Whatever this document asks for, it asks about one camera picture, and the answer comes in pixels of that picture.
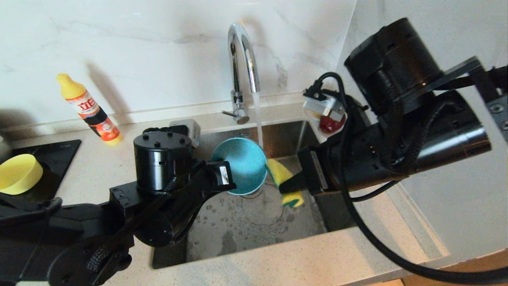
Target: countertop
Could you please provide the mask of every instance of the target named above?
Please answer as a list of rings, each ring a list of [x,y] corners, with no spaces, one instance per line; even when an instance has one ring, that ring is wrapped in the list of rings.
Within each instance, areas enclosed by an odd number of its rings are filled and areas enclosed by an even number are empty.
[[[193,117],[202,133],[255,126],[239,126],[218,113]],[[263,124],[307,120],[301,104],[262,108]],[[90,130],[60,133],[15,141],[15,148],[51,142],[82,140],[57,196],[64,205],[93,203],[109,199],[109,188],[136,179],[133,139],[148,127],[163,127],[175,119],[119,126],[124,140],[108,146]],[[389,196],[356,204],[372,231],[390,248],[415,263],[430,260]],[[105,285],[343,285],[377,282],[373,277],[400,268],[379,253],[357,227],[288,241],[216,258],[154,270],[153,249],[136,239],[130,249],[133,262]],[[21,282],[19,285],[47,285]]]

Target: sponge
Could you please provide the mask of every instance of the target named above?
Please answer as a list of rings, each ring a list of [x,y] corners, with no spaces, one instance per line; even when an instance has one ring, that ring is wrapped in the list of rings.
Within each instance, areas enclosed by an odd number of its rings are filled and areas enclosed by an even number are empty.
[[[275,187],[279,186],[293,176],[293,174],[284,165],[274,159],[266,161],[266,167],[272,176]],[[303,194],[301,191],[282,194],[282,205],[296,208],[304,203]]]

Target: yellow bowl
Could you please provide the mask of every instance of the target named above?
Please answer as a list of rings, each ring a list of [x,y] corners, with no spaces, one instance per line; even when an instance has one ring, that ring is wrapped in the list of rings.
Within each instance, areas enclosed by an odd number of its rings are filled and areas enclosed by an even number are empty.
[[[42,177],[42,167],[31,154],[22,154],[0,165],[0,192],[16,195],[30,190]]]

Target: stovetop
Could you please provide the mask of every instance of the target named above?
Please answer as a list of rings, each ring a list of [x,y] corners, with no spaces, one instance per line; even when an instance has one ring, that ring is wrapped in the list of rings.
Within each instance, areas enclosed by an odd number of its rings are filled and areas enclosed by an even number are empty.
[[[36,187],[16,197],[31,202],[53,198],[80,144],[81,140],[71,140],[14,149],[13,156],[32,154],[44,169],[44,174]]]

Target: bottle label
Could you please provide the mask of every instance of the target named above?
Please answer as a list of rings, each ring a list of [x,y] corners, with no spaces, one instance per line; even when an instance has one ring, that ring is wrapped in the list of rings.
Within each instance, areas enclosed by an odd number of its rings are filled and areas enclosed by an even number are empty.
[[[81,96],[66,100],[77,113],[85,115],[85,117],[93,116],[99,111],[99,105],[95,102],[88,91]]]
[[[89,126],[103,141],[111,141],[120,135],[120,131],[109,118],[99,124]]]

